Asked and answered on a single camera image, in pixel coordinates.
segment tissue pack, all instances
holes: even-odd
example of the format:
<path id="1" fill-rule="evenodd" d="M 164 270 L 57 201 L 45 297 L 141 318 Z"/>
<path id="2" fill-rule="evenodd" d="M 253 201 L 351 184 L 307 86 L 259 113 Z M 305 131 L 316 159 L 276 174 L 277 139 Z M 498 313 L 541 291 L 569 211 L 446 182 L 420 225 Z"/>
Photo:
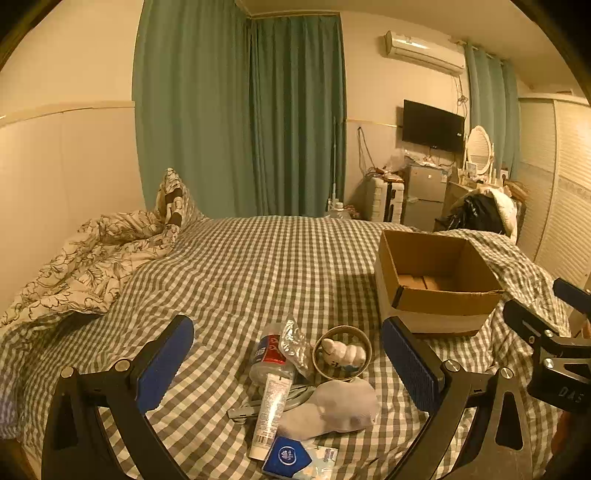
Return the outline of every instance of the tissue pack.
<path id="1" fill-rule="evenodd" d="M 276 437 L 262 471 L 276 478 L 330 480 L 337 452 L 336 448 Z"/>

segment green curtain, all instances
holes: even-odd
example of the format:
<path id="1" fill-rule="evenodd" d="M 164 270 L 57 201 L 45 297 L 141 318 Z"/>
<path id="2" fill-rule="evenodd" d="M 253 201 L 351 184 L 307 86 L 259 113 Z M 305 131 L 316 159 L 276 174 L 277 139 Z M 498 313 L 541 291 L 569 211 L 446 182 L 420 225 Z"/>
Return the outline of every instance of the green curtain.
<path id="1" fill-rule="evenodd" d="M 321 216 L 332 185 L 333 143 L 342 198 L 346 107 L 340 17 L 253 21 L 251 117 L 261 213 Z"/>
<path id="2" fill-rule="evenodd" d="M 515 176 L 519 164 L 519 103 L 517 80 L 508 60 L 490 57 L 471 44 L 464 47 L 470 80 L 470 127 L 484 127 L 495 144 L 495 167 L 509 168 Z"/>
<path id="3" fill-rule="evenodd" d="M 175 168 L 213 218 L 256 215 L 249 20 L 233 0 L 145 0 L 135 48 L 146 204 Z"/>

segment blue pad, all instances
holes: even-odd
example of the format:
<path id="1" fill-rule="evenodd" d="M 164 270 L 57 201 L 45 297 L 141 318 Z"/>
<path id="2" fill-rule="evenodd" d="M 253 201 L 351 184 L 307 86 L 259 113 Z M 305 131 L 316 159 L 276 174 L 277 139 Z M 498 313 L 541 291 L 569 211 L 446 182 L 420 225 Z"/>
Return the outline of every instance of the blue pad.
<path id="1" fill-rule="evenodd" d="M 445 377 L 441 360 L 398 317 L 382 325 L 382 344 L 404 387 L 419 410 L 434 414 L 441 403 Z"/>
<path id="2" fill-rule="evenodd" d="M 193 345 L 193 335 L 191 319 L 185 315 L 177 315 L 156 340 L 146 344 L 134 360 L 135 362 L 141 357 L 144 361 L 146 355 L 149 357 L 147 366 L 137 379 L 136 403 L 142 414 L 160 405 Z"/>

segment sliding wardrobe door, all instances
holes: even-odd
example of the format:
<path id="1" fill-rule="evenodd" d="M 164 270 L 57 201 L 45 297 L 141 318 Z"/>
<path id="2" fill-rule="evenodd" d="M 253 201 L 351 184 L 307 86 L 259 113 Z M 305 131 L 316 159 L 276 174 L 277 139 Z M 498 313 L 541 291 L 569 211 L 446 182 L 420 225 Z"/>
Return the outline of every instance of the sliding wardrobe door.
<path id="1" fill-rule="evenodd" d="M 591 109 L 556 100 L 554 107 L 557 185 L 535 261 L 582 286 L 591 267 Z"/>
<path id="2" fill-rule="evenodd" d="M 556 123 L 552 100 L 521 100 L 521 162 L 515 180 L 529 190 L 518 247 L 535 261 L 550 210 L 556 168 Z"/>

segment white figurine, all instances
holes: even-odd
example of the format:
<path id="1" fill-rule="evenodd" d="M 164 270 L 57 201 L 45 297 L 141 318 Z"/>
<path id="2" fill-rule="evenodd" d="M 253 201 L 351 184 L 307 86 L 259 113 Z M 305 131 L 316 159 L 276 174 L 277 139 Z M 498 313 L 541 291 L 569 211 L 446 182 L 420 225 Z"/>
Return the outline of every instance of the white figurine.
<path id="1" fill-rule="evenodd" d="M 330 338 L 322 340 L 324 361 L 333 367 L 357 370 L 365 363 L 365 350 L 360 345 L 345 345 Z"/>

